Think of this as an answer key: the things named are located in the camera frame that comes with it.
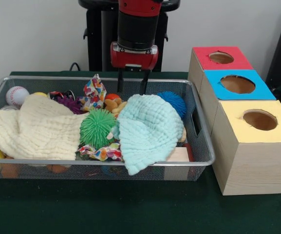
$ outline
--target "light blue cloth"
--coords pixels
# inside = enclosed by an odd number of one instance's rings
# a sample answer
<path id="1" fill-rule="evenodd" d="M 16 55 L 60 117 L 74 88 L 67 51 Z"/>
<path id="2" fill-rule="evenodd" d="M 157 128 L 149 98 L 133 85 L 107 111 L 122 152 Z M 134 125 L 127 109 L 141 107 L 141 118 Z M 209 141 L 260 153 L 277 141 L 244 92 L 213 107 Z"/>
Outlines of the light blue cloth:
<path id="1" fill-rule="evenodd" d="M 134 95 L 117 118 L 113 135 L 120 140 L 129 175 L 165 161 L 183 135 L 176 110 L 157 95 Z"/>

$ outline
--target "blue box lid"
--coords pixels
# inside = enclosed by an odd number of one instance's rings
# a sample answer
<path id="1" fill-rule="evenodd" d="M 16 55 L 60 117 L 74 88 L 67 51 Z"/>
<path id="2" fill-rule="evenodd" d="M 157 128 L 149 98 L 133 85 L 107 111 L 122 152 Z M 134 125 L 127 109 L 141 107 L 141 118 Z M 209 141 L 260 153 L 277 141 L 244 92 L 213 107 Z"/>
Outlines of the blue box lid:
<path id="1" fill-rule="evenodd" d="M 207 70 L 205 75 L 220 100 L 276 100 L 255 70 Z"/>

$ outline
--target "basket rim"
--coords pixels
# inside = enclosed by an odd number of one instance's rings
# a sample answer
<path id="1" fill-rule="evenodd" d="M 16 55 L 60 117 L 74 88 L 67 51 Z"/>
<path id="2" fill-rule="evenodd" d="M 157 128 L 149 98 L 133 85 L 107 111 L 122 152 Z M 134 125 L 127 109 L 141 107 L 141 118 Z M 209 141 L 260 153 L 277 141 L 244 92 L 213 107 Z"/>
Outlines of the basket rim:
<path id="1" fill-rule="evenodd" d="M 4 85 L 8 80 L 12 79 L 38 79 L 38 80 L 87 80 L 87 77 L 45 77 L 45 76 L 7 76 L 0 79 L 0 87 Z M 117 78 L 102 78 L 107 81 L 117 81 Z M 124 82 L 141 82 L 140 78 L 127 78 Z M 204 167 L 213 164 L 215 161 L 214 148 L 207 130 L 205 116 L 201 108 L 201 103 L 195 85 L 186 79 L 149 79 L 148 82 L 174 82 L 185 83 L 192 88 L 194 101 L 196 103 L 196 109 L 199 114 L 200 123 L 202 126 L 202 132 L 205 135 L 206 145 L 209 151 L 209 160 L 204 162 L 156 162 L 150 166 L 168 166 L 168 167 Z M 44 160 L 44 159 L 12 159 L 5 160 L 0 159 L 0 163 L 3 164 L 46 164 L 46 165 L 95 165 L 95 166 L 124 166 L 123 162 L 119 161 L 76 161 L 76 160 Z"/>

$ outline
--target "wooden box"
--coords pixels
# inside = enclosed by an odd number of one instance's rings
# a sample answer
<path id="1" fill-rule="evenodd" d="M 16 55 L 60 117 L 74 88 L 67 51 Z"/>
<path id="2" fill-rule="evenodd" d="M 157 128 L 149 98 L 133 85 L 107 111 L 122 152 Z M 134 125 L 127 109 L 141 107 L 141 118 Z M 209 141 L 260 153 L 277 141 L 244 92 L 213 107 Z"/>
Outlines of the wooden box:
<path id="1" fill-rule="evenodd" d="M 200 92 L 205 70 L 253 70 L 238 47 L 194 47 L 191 52 L 188 79 Z"/>
<path id="2" fill-rule="evenodd" d="M 276 100 L 255 70 L 204 71 L 200 100 L 211 133 L 219 100 Z"/>
<path id="3" fill-rule="evenodd" d="M 223 195 L 281 193 L 279 101 L 220 101 L 211 139 Z"/>

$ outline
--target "wire mesh basket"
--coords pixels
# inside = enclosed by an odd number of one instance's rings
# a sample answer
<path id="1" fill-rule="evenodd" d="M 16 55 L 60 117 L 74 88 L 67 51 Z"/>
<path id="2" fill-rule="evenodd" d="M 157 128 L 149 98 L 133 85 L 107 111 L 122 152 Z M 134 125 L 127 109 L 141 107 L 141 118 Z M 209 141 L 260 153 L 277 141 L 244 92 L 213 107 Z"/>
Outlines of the wire mesh basket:
<path id="1" fill-rule="evenodd" d="M 24 77 L 10 76 L 0 80 L 0 109 L 7 105 L 6 92 L 14 86 L 25 87 L 29 93 L 72 90 L 75 96 L 83 95 L 83 87 L 88 78 L 71 77 Z M 126 79 L 123 100 L 138 94 L 140 79 Z M 102 78 L 107 93 L 116 93 L 117 80 Z M 122 162 L 116 161 L 62 161 L 62 160 L 6 160 L 0 159 L 0 167 L 18 172 L 16 178 L 24 179 L 128 179 L 128 180 L 192 180 L 196 181 L 206 166 L 215 160 L 212 143 L 206 128 L 206 122 L 197 91 L 187 80 L 152 79 L 149 80 L 146 94 L 173 91 L 181 96 L 187 105 L 184 125 L 187 139 L 177 147 L 188 145 L 193 159 L 187 162 L 158 162 L 150 165 L 136 175 L 130 176 Z M 66 171 L 55 173 L 51 168 L 63 165 Z"/>

